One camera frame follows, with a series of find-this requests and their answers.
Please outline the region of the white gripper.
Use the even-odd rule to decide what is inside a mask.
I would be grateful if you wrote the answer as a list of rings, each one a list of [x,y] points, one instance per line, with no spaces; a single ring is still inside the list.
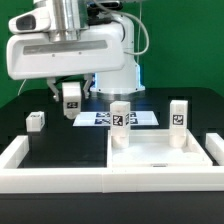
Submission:
[[[7,43],[6,57],[14,80],[85,74],[83,93],[88,99],[94,72],[124,67],[122,29],[118,24],[91,26],[79,41],[59,43],[50,42],[46,33],[14,35]],[[56,79],[48,78],[47,85],[58,102]]]

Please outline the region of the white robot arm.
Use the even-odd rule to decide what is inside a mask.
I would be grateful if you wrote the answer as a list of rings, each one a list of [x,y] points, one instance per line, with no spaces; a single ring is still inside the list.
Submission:
[[[84,93],[130,95],[144,89],[135,58],[134,24],[119,0],[33,0],[34,9],[9,20],[8,75],[14,80],[82,75]]]

